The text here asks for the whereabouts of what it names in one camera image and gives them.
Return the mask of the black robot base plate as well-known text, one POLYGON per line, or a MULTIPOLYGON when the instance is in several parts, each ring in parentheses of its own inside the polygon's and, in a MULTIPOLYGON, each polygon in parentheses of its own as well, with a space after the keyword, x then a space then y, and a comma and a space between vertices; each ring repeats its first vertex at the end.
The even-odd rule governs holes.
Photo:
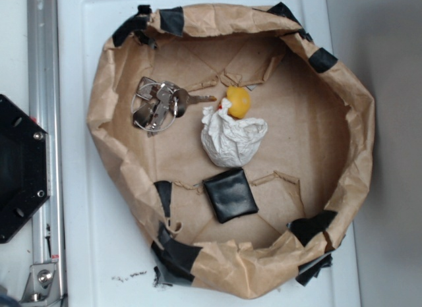
POLYGON ((1 243, 9 242, 49 197, 47 132, 1 95, 1 243))

